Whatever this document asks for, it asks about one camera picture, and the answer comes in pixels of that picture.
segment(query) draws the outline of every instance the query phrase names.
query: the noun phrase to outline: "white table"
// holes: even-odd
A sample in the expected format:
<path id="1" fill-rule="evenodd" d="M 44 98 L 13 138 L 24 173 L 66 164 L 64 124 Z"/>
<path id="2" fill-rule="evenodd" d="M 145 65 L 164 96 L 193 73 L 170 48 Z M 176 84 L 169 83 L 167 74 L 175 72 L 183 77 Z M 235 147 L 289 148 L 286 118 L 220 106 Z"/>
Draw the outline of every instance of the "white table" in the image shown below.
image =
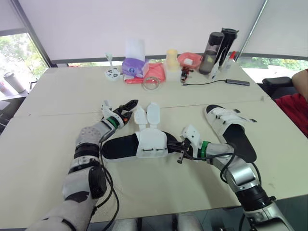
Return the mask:
<path id="1" fill-rule="evenodd" d="M 161 108 L 258 101 L 268 95 L 237 65 L 228 74 L 214 80 L 232 78 L 249 81 L 251 86 L 217 82 L 205 86 L 182 86 L 179 82 L 162 83 L 155 91 L 146 91 L 141 84 L 111 82 L 104 76 L 107 67 L 50 68 L 25 99 L 15 117 L 66 115 L 99 112 L 103 100 L 114 107 L 123 99 L 138 99 L 142 106 L 157 102 Z M 190 74 L 189 82 L 210 82 L 198 72 Z"/>

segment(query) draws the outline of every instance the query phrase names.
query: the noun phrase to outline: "table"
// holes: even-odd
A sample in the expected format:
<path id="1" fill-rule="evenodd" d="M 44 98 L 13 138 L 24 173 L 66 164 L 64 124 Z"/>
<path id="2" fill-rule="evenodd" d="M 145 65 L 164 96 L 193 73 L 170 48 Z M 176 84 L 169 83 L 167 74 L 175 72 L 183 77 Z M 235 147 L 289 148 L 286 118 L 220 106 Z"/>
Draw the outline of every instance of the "table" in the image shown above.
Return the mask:
<path id="1" fill-rule="evenodd" d="M 103 100 L 118 106 L 123 99 L 139 99 L 146 107 L 157 102 L 161 108 L 258 101 L 268 95 L 237 65 L 218 79 L 233 78 L 249 81 L 250 87 L 217 82 L 206 86 L 182 86 L 179 82 L 162 83 L 155 91 L 146 91 L 140 84 L 109 81 L 104 76 L 107 67 L 50 68 L 21 105 L 15 117 L 49 116 L 99 112 Z M 189 82 L 210 82 L 198 72 L 191 73 Z"/>
<path id="2" fill-rule="evenodd" d="M 41 91 L 40 86 L 43 87 L 39 83 L 37 92 Z M 244 116 L 258 121 L 246 125 L 246 134 L 256 150 L 256 164 L 267 194 L 278 199 L 307 194 L 307 184 L 296 180 L 308 174 L 308 140 L 300 130 L 268 97 L 257 100 L 262 98 L 258 95 L 247 102 L 240 98 L 236 102 L 234 97 L 233 103 L 218 103 L 216 99 L 223 100 L 216 97 L 218 94 L 220 92 L 214 95 L 211 104 L 239 109 Z M 35 111 L 31 101 L 39 101 L 33 95 L 23 104 L 23 112 L 32 110 L 31 115 L 22 116 L 19 112 L 0 136 L 0 228 L 27 227 L 63 200 L 62 183 L 73 159 L 75 139 L 81 128 L 101 118 L 100 112 L 77 113 L 79 108 L 72 104 L 69 109 L 64 108 L 61 115 L 47 115 L 56 113 L 56 106 L 51 107 L 53 111 L 48 107 Z M 118 103 L 125 101 L 124 98 L 117 100 Z M 204 140 L 218 142 L 203 114 L 205 104 L 162 108 L 159 128 L 180 139 L 182 128 L 193 124 Z M 137 130 L 138 126 L 131 120 L 113 138 Z M 106 163 L 120 198 L 117 218 L 239 205 L 229 186 L 220 180 L 217 169 L 204 162 L 188 160 L 180 165 L 177 156 Z M 92 222 L 109 220 L 115 205 L 113 198 L 97 211 Z"/>

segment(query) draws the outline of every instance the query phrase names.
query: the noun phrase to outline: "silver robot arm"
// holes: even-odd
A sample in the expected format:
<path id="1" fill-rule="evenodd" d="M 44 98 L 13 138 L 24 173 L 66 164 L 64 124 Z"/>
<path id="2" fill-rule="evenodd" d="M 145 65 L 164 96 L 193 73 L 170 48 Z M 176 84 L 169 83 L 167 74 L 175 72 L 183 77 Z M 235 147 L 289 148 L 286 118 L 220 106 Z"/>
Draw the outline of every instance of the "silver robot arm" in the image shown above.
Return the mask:
<path id="1" fill-rule="evenodd" d="M 99 161 L 99 144 L 122 128 L 130 119 L 129 112 L 138 103 L 132 100 L 111 111 L 103 103 L 104 117 L 100 122 L 81 130 L 76 140 L 74 160 L 64 179 L 64 201 L 47 213 L 27 231 L 85 231 L 96 211 L 96 203 L 107 189 L 106 178 Z"/>
<path id="2" fill-rule="evenodd" d="M 168 148 L 181 153 L 178 163 L 182 163 L 184 158 L 203 159 L 223 171 L 221 175 L 224 181 L 237 196 L 254 230 L 294 231 L 274 202 L 275 198 L 268 197 L 261 187 L 251 165 L 242 158 L 233 156 L 234 148 L 231 145 L 201 142 L 199 132 L 191 125 L 184 128 L 181 137 L 183 142 L 168 144 Z"/>

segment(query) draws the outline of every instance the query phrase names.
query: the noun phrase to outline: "window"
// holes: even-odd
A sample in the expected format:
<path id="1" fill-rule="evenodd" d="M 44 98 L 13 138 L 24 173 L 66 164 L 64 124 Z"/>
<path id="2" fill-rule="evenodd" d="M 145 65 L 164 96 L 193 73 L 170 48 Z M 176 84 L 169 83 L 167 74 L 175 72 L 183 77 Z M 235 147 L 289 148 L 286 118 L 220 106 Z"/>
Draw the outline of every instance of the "window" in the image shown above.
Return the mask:
<path id="1" fill-rule="evenodd" d="M 165 59 L 150 59 L 149 63 L 162 63 Z M 122 61 L 112 61 L 112 66 L 122 66 Z M 90 63 L 70 63 L 68 64 L 70 67 L 76 66 L 110 66 L 110 63 L 107 62 L 90 62 Z"/>
<path id="2" fill-rule="evenodd" d="M 11 92 L 16 91 L 2 79 L 5 73 L 14 73 L 28 90 L 30 82 L 37 81 L 46 69 L 47 65 L 27 33 L 0 37 L 0 80 Z"/>
<path id="3" fill-rule="evenodd" d="M 122 66 L 122 61 L 112 61 L 112 66 Z M 110 66 L 109 61 L 107 62 L 90 62 L 90 63 L 71 63 L 68 64 L 70 67 L 76 66 Z"/>
<path id="4" fill-rule="evenodd" d="M 292 77 L 308 68 L 308 61 L 295 59 L 241 56 L 237 62 L 256 83 L 262 83 L 265 78 Z"/>

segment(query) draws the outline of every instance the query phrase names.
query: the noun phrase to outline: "person's arm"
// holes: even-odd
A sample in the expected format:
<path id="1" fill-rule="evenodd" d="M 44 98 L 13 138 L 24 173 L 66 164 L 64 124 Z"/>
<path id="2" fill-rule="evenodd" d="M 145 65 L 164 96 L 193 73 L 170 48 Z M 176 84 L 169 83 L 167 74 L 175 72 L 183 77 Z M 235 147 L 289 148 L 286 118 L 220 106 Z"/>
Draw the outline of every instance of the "person's arm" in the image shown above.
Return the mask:
<path id="1" fill-rule="evenodd" d="M 300 71 L 293 75 L 292 83 L 298 93 L 300 93 L 308 102 L 308 69 Z"/>

